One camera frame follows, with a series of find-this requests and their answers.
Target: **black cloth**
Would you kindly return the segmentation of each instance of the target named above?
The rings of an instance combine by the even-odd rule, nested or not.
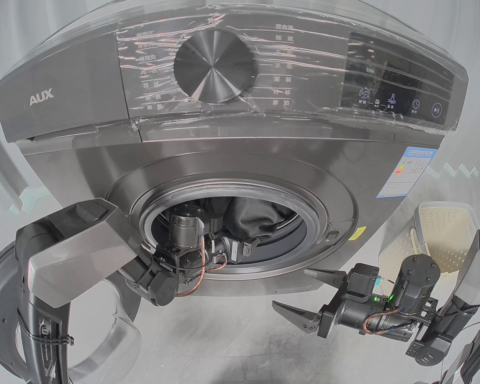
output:
[[[197,204],[207,212],[223,215],[223,227],[236,238],[258,238],[260,242],[271,238],[294,214],[282,205],[247,197],[210,197]]]

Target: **yellow sticker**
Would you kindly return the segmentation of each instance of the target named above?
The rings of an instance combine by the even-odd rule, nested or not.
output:
[[[360,228],[357,228],[357,230],[355,231],[355,233],[352,235],[352,237],[348,240],[356,240],[360,237],[360,235],[364,232],[364,230],[366,230],[367,227],[360,227]]]

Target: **front-load washing machine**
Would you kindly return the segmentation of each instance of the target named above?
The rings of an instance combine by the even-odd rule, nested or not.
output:
[[[415,30],[354,6],[103,7],[2,78],[5,137],[62,206],[108,199],[152,253],[208,214],[228,264],[195,294],[317,289],[303,268],[340,268],[386,221],[468,83]]]

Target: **plastic basket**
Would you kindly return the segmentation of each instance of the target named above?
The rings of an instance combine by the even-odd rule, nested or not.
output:
[[[400,234],[378,257],[384,295],[392,291],[402,261],[424,253],[432,257],[443,275],[457,272],[479,229],[470,205],[453,202],[425,202]]]

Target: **transparent tape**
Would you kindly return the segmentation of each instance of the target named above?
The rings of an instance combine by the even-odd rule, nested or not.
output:
[[[282,2],[197,3],[184,1],[181,5],[188,7],[119,21],[127,107],[144,141],[201,137],[203,133],[195,132],[199,120],[246,114],[300,121],[291,124],[294,133],[287,136],[304,136],[302,119],[379,123],[439,134],[456,129],[467,86],[464,68],[375,8],[366,16],[364,8],[370,6],[365,4],[354,12],[321,2],[291,1],[288,8]],[[170,6],[152,4],[148,11]],[[255,63],[252,86],[216,104],[188,96],[174,70],[182,44],[211,29],[240,38]],[[150,119],[175,121],[175,128],[152,138],[142,130]],[[245,134],[238,128],[231,136]]]

